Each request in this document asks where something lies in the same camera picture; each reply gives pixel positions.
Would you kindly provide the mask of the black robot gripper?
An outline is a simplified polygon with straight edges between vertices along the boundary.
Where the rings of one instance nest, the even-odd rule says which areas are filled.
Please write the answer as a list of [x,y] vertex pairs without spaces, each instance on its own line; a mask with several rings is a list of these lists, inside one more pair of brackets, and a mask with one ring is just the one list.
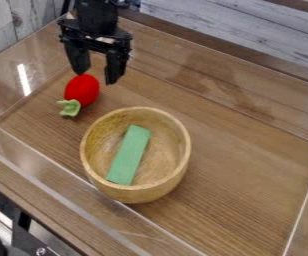
[[118,11],[129,7],[129,0],[75,0],[75,17],[58,21],[74,72],[82,75],[90,69],[90,51],[106,54],[108,85],[116,84],[126,72],[133,36],[118,26]]

